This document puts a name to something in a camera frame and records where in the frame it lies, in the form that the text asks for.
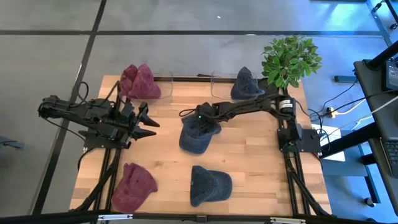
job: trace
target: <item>blue baseball cap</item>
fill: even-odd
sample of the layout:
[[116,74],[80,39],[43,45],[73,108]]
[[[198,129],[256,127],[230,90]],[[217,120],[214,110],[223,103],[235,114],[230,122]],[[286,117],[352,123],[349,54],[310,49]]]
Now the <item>blue baseball cap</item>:
[[190,201],[194,207],[202,202],[219,202],[229,199],[232,179],[227,173],[192,167]]
[[201,120],[195,115],[182,118],[183,128],[180,135],[180,147],[194,154],[206,151],[211,137],[221,131],[221,126],[210,120]]
[[260,90],[256,81],[254,81],[251,72],[248,68],[240,69],[235,83],[231,89],[231,98],[233,100],[248,100],[263,95],[266,92]]

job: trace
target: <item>red baseball cap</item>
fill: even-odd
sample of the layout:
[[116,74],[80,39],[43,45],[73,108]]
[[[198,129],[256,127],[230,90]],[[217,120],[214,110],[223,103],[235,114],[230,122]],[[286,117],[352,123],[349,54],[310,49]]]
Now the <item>red baseball cap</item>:
[[125,164],[122,180],[112,196],[112,205],[121,213],[133,213],[152,192],[157,192],[157,185],[149,171],[135,163]]
[[161,92],[154,74],[146,64],[137,68],[130,65],[121,76],[122,94],[135,99],[158,99]]

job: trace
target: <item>black metal frame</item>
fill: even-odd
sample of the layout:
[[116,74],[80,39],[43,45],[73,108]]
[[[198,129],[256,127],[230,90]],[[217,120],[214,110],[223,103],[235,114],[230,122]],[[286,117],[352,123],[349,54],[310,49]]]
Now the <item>black metal frame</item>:
[[[391,41],[389,39],[389,35],[386,30],[383,28],[380,19],[377,15],[374,16],[374,20],[379,28],[379,31],[266,31],[266,30],[98,30],[100,25],[104,9],[106,7],[107,0],[101,0],[99,5],[99,9],[96,15],[95,22],[93,24],[92,30],[0,30],[0,35],[88,35],[88,43],[86,45],[85,52],[83,54],[83,58],[81,60],[81,68],[76,76],[75,84],[80,83],[83,80],[85,70],[88,64],[88,60],[91,54],[91,50],[93,48],[93,44],[97,35],[312,35],[312,36],[328,36],[328,35],[377,35],[384,38],[388,45],[391,45]],[[373,7],[369,1],[366,1],[369,10]],[[210,78],[185,78],[185,77],[175,77],[173,79],[175,82],[210,82]],[[75,102],[77,98],[77,90],[76,88],[72,88],[72,92],[70,95],[70,101]],[[68,128],[69,122],[66,120],[62,120],[61,127]],[[45,198],[47,196],[52,177],[55,172],[55,168],[57,166],[58,158],[60,156],[60,152],[62,150],[63,142],[65,140],[66,131],[64,129],[59,129],[55,139],[54,144],[49,155],[49,163],[46,165],[45,174],[39,184],[37,196],[34,198],[34,206],[32,207],[32,214],[39,215],[42,213],[42,209],[45,203]],[[110,149],[106,150],[103,167],[101,169],[101,176],[104,173],[105,167],[108,166],[110,155]],[[300,155],[297,154],[295,156],[295,162],[297,165],[297,173],[300,177],[303,178],[302,166]],[[112,175],[111,182],[114,183],[116,180],[116,175]],[[294,184],[291,177],[288,176],[288,184],[290,195],[294,195],[294,199],[291,199],[292,209],[293,211],[297,211],[297,202],[294,194]],[[108,196],[112,194],[112,187],[109,188]],[[95,200],[95,208],[99,207],[101,201],[101,194]],[[308,202],[303,198],[304,210],[305,213],[309,213]],[[106,202],[106,208],[110,208],[110,203]],[[171,215],[162,215],[162,218],[169,219]],[[160,215],[151,214],[151,218],[159,218]],[[189,217],[195,217],[194,215],[177,215],[176,217],[181,217],[182,219],[189,219]],[[229,218],[224,219],[225,216],[209,216],[211,220],[231,220]],[[244,221],[264,221],[266,217],[242,217]]]

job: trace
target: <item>floor tile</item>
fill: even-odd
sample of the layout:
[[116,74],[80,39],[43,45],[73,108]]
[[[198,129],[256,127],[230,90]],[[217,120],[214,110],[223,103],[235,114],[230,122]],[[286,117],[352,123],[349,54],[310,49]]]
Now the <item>floor tile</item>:
[[2,0],[0,29],[91,30],[101,0]]
[[363,2],[117,0],[101,30],[378,30]]
[[0,216],[30,209],[57,133],[37,108],[50,95],[68,99],[86,43],[85,36],[0,36],[0,136],[25,144],[0,150]]

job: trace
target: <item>gray floor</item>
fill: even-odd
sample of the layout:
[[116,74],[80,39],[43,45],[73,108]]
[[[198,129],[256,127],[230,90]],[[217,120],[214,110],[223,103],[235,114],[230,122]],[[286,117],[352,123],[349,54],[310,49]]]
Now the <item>gray floor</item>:
[[[91,30],[99,5],[100,0],[36,0],[35,3],[2,0],[0,29]],[[388,27],[391,15],[383,12],[384,8],[386,6],[378,13],[383,25]],[[108,0],[99,29],[378,30],[365,3],[308,0]],[[84,81],[90,84],[89,96],[95,97],[103,75],[119,75],[131,63],[148,63],[155,71],[165,69],[175,76],[210,74],[214,70],[236,73],[242,66],[260,75],[261,49],[273,38],[245,35],[98,36]],[[320,110],[324,101],[349,87],[348,84],[334,83],[333,76],[352,75],[354,61],[372,58],[386,48],[384,40],[378,36],[311,38],[324,58],[318,75],[303,79],[308,106],[314,110]],[[0,216],[23,215],[30,211],[57,133],[56,127],[38,118],[37,107],[41,99],[49,95],[69,97],[87,41],[88,36],[85,35],[0,35],[0,93],[4,105],[0,110],[0,136],[26,144],[23,150],[6,147],[0,151],[0,176],[3,180],[0,183]],[[362,95],[360,87],[355,86],[328,106],[339,106]],[[369,108],[363,103],[354,112],[336,119],[325,119],[324,123],[341,126],[367,113]],[[70,127],[75,131],[80,129],[77,125]],[[67,134],[45,203],[45,213],[68,210],[81,149],[81,140]],[[341,203],[345,200],[348,203],[350,198],[338,195],[338,188],[348,186],[355,192],[356,185],[363,184],[351,179],[347,181],[326,178],[333,213],[344,218],[379,218],[374,212],[362,209],[360,204],[352,203],[349,213],[341,210]],[[366,194],[362,187],[358,191]],[[380,209],[385,206],[384,211],[389,211],[383,221],[396,222],[397,217],[390,213],[388,198],[386,200],[385,194],[383,197]]]

